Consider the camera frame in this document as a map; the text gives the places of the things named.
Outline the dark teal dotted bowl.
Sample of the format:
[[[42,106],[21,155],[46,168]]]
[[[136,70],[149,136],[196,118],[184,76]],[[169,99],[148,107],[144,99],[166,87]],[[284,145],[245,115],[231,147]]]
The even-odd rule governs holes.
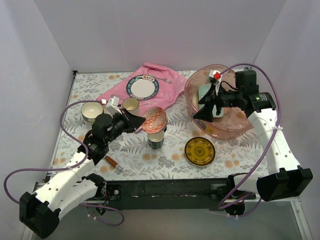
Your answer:
[[[98,115],[104,113],[103,106],[98,102],[87,102],[81,107],[83,119],[96,119]]]

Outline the red patterned bowl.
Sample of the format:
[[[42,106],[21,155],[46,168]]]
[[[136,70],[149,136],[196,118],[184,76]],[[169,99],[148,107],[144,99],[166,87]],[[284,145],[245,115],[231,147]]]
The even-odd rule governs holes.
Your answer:
[[[141,127],[147,134],[157,134],[167,126],[168,117],[161,107],[156,106],[148,109],[143,117],[145,121]]]

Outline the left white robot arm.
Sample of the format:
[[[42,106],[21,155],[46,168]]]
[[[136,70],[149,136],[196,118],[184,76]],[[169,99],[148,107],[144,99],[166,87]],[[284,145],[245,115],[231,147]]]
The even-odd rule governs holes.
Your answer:
[[[98,115],[66,169],[58,171],[33,193],[25,192],[20,197],[19,220],[45,239],[55,231],[62,217],[83,201],[103,199],[106,181],[99,175],[86,173],[107,155],[112,141],[122,133],[135,132],[145,120],[126,109],[114,115]]]

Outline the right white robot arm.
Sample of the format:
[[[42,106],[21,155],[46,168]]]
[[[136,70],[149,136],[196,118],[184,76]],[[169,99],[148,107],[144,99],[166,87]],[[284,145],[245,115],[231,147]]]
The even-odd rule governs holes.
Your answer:
[[[261,160],[267,161],[268,175],[254,176],[253,171],[228,177],[227,195],[237,199],[244,192],[255,193],[265,202],[297,197],[313,179],[312,171],[303,168],[292,153],[282,128],[281,110],[273,96],[261,92],[257,73],[245,70],[235,73],[235,87],[225,90],[221,86],[222,74],[211,70],[207,81],[211,86],[199,100],[202,108],[194,119],[213,121],[213,110],[219,114],[222,108],[241,109],[259,138],[263,147]]]

